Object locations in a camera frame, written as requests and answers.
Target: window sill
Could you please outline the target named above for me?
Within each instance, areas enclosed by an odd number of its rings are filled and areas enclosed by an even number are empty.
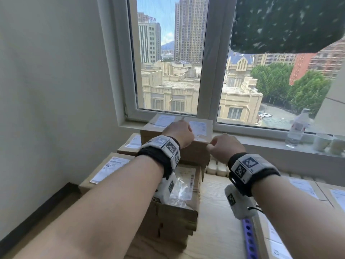
[[[132,133],[140,133],[140,129],[145,124],[145,122],[125,121],[120,127],[131,129]],[[213,136],[220,134],[222,133],[214,132]],[[318,177],[328,183],[345,186],[344,154],[340,156],[327,152],[318,152],[313,150],[310,143],[303,143],[296,148],[289,148],[282,140],[255,136],[235,136],[249,153],[260,154],[282,172]]]

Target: mountain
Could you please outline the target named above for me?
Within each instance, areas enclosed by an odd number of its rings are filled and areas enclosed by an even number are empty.
[[[170,43],[166,43],[162,45],[162,50],[174,50],[175,48],[175,41],[171,41]]]

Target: forearm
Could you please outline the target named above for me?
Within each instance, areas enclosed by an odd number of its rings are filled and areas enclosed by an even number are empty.
[[[255,183],[252,194],[294,259],[345,253],[345,220],[326,204],[276,175]]]
[[[22,257],[123,258],[162,176],[160,164],[136,157],[50,224]]]

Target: purple object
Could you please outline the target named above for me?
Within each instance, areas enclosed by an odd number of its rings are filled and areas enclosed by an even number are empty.
[[[253,231],[253,225],[250,219],[242,220],[244,237],[246,240],[246,250],[247,250],[247,259],[259,259],[258,250],[255,243],[255,235]]]

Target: plastic water bottle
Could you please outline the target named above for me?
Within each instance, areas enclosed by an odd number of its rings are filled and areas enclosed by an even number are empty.
[[[304,131],[310,122],[309,111],[309,109],[303,109],[302,113],[295,119],[289,133],[287,134],[287,138],[285,140],[286,146],[294,148],[300,143]]]

